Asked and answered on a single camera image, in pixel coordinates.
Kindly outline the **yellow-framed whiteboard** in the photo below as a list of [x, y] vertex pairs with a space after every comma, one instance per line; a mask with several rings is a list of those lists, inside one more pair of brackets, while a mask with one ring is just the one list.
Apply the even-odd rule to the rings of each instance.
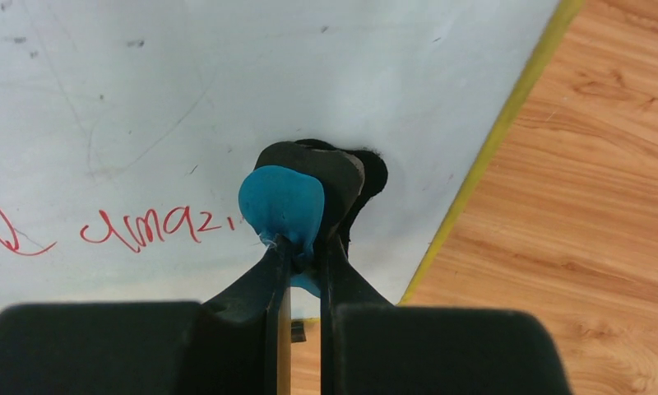
[[579, 1], [0, 1], [0, 311], [205, 300], [259, 153], [368, 149], [350, 261], [407, 299]]

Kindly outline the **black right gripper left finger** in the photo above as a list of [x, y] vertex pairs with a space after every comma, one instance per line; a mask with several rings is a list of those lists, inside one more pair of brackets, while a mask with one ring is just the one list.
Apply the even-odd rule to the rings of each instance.
[[211, 367], [219, 394], [290, 392], [290, 272], [293, 246], [283, 236], [261, 260], [202, 304], [211, 316]]

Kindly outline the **blue whiteboard eraser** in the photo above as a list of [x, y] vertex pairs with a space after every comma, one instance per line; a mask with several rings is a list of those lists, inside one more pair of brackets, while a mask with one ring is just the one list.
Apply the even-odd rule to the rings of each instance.
[[318, 297], [316, 257], [334, 235], [348, 245], [356, 217], [387, 180], [387, 165], [373, 151], [317, 139], [276, 142], [243, 181], [239, 209], [265, 245], [283, 236], [294, 246], [290, 284]]

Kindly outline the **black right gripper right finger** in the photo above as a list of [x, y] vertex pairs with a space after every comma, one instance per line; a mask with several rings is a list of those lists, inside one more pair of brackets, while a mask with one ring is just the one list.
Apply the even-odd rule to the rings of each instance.
[[337, 235], [320, 259], [320, 277], [322, 393], [398, 394], [391, 348], [400, 310], [351, 266]]

